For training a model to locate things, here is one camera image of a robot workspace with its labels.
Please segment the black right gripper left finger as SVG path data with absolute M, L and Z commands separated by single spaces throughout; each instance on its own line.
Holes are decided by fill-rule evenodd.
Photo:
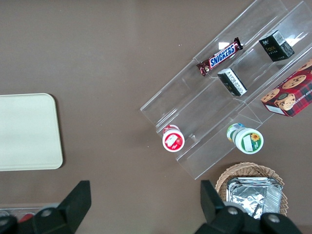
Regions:
M 48 207 L 33 217 L 36 234 L 74 234 L 91 207 L 90 181 L 80 181 L 57 206 Z

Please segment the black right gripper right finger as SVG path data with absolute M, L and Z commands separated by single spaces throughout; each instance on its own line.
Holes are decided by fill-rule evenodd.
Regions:
M 226 206 L 209 180 L 200 184 L 200 204 L 206 222 L 195 234 L 240 234 L 244 227 L 244 213 Z

